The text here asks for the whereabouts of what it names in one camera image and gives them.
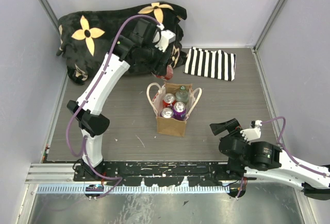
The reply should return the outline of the red cola can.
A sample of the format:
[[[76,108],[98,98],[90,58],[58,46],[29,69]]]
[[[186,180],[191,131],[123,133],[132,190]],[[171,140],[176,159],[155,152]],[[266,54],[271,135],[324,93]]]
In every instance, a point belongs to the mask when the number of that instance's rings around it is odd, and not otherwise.
[[[167,66],[167,72],[164,76],[156,75],[157,78],[163,79],[163,80],[170,80],[173,77],[173,68],[171,65]]]
[[[162,99],[162,107],[172,109],[176,103],[176,98],[171,93],[166,93]]]

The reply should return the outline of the clear glass green-cap bottle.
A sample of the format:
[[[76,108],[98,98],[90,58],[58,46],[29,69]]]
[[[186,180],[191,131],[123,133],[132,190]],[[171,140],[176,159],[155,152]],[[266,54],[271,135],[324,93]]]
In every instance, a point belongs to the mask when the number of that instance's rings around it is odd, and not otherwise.
[[[187,105],[189,102],[189,89],[186,86],[181,85],[178,91],[175,92],[175,99],[177,102],[182,102]]]

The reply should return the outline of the purple soda can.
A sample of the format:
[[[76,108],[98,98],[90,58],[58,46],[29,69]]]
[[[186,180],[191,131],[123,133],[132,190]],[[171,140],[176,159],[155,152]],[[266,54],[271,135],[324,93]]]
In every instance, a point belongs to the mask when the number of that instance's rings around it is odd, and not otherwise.
[[[172,110],[173,110],[173,117],[176,120],[183,121],[185,119],[185,116],[186,116],[186,105],[183,102],[181,102],[181,101],[176,102],[173,105]]]
[[[173,110],[171,108],[163,108],[160,112],[160,116],[163,118],[173,118]]]

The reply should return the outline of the jute canvas tote bag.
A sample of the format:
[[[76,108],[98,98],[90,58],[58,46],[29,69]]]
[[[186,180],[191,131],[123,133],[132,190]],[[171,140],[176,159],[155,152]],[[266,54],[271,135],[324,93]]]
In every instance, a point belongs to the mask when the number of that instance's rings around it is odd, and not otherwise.
[[[162,86],[156,82],[150,83],[147,86],[146,96],[156,115],[157,133],[159,134],[180,137],[185,136],[187,120],[202,95],[202,89],[196,88],[193,90],[192,84],[185,84],[185,87],[188,88],[188,108],[184,120],[161,117],[160,112],[163,107],[163,97],[168,93],[174,94],[177,90],[179,90],[179,87],[179,84],[168,82],[165,82]]]

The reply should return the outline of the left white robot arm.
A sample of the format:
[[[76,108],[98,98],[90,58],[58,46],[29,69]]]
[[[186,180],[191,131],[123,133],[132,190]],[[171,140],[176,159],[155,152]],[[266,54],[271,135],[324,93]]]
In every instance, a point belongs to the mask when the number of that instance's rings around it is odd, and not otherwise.
[[[165,29],[155,18],[134,15],[119,28],[104,61],[93,80],[78,100],[70,100],[67,108],[72,112],[82,132],[81,158],[85,175],[92,181],[116,180],[121,177],[104,175],[102,141],[110,120],[101,114],[102,108],[120,78],[133,65],[141,64],[157,76],[167,73],[167,49],[175,41],[174,32]]]

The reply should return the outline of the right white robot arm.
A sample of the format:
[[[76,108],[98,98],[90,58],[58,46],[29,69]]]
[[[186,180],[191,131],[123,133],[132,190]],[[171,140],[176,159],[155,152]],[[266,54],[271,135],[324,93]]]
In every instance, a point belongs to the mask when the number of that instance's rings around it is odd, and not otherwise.
[[[272,180],[300,190],[306,197],[329,200],[329,166],[307,163],[294,157],[279,136],[276,144],[260,141],[266,121],[253,120],[242,129],[233,118],[210,124],[214,135],[227,131],[220,138],[219,152],[227,156],[225,173],[233,180],[257,178]]]

